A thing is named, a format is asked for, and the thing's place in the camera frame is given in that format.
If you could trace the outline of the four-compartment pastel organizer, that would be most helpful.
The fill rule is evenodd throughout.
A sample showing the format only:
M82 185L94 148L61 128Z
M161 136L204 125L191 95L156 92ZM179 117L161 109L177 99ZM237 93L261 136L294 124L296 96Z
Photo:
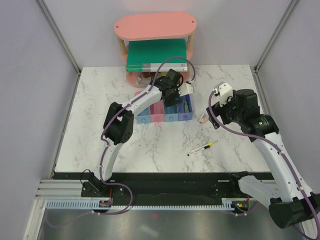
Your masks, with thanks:
M187 101L189 112L185 113L184 103L166 107L163 100L150 105L135 117L138 124L150 124L160 122L190 121L193 118L193 106L190 95L179 97Z

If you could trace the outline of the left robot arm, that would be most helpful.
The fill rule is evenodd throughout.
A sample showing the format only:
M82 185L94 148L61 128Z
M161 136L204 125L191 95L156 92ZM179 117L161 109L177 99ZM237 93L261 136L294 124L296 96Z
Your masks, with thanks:
M113 167L122 146L133 134L135 117L149 106L163 101L167 107L180 104L179 97L194 92L190 81L180 82L184 77L169 70L166 76L155 78L138 95L124 103L113 102L108 109L103 124L100 139L105 142L101 159L96 173L99 180L92 185L92 191L99 197L106 196L110 191L109 180L113 174Z

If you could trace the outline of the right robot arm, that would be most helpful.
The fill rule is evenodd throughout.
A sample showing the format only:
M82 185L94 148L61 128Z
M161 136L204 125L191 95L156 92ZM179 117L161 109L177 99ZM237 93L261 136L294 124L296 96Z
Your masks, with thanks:
M303 180L292 162L275 120L260 112L258 96L252 89L234 90L224 83L215 87L209 98L218 97L206 109L209 121L219 127L249 138L266 162L277 188L272 188L249 172L233 176L229 191L235 197L247 194L265 206L281 229L314 220L320 226L320 195Z

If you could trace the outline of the green correction pen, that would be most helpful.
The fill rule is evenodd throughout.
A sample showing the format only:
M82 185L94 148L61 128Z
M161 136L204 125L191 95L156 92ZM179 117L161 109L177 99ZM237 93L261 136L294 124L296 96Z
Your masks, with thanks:
M184 112L189 113L189 106L186 100L183 101Z

